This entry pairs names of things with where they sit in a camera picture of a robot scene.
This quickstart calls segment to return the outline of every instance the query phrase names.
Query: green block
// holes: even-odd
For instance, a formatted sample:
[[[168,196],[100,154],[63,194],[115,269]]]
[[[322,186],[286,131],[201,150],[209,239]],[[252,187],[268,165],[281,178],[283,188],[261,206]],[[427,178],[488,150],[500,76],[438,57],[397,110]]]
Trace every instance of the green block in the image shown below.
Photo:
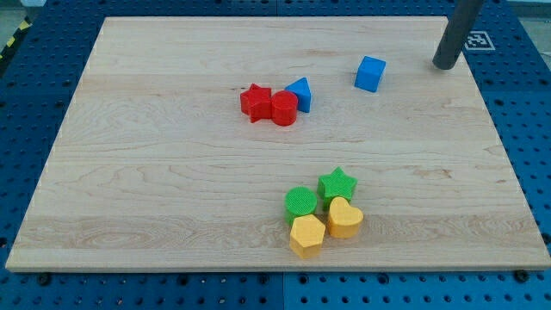
[[[318,195],[324,201],[324,211],[329,210],[331,201],[335,197],[343,197],[350,202],[357,183],[358,180],[347,176],[341,167],[337,167],[329,175],[319,177]]]
[[[308,188],[296,187],[285,195],[285,221],[292,226],[294,218],[313,214],[318,197]]]

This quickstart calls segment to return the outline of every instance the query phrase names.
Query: black metal pole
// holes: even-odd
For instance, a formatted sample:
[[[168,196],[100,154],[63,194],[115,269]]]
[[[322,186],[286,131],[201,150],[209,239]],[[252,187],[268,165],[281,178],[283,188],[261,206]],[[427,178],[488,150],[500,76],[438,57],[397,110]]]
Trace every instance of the black metal pole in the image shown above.
[[[483,3],[484,0],[458,1],[454,14],[432,59],[432,63],[436,67],[442,70],[449,70],[454,67]]]

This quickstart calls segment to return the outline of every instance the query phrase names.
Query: blue perforated panel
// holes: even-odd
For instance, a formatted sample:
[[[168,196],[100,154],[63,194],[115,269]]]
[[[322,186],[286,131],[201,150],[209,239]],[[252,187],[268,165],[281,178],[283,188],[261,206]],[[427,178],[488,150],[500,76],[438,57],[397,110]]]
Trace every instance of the blue perforated panel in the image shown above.
[[[104,16],[447,16],[454,6],[451,0],[48,1],[0,80],[0,265]],[[505,2],[487,1],[475,30],[486,31],[495,50],[464,53],[550,241],[551,73]],[[344,306],[549,309],[551,273],[49,276],[0,269],[0,309]]]

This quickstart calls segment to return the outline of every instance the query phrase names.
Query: blue triangular prism block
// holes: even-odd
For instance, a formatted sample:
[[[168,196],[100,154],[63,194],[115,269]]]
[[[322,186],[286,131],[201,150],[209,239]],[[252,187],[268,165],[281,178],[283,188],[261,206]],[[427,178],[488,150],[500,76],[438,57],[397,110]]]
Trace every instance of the blue triangular prism block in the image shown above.
[[[285,90],[293,92],[299,98],[298,110],[301,112],[310,112],[310,103],[312,102],[312,92],[308,85],[308,80],[303,77],[298,81],[290,84]]]

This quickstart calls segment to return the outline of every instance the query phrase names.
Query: yellow heart block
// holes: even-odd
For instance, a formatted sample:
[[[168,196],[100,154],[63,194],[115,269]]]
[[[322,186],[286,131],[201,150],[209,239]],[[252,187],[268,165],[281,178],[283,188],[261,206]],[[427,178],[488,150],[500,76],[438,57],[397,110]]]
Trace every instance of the yellow heart block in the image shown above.
[[[300,258],[318,256],[324,242],[325,225],[313,214],[297,217],[291,227],[289,247]]]
[[[352,207],[343,197],[335,197],[329,206],[329,234],[335,238],[354,237],[360,230],[363,212]]]

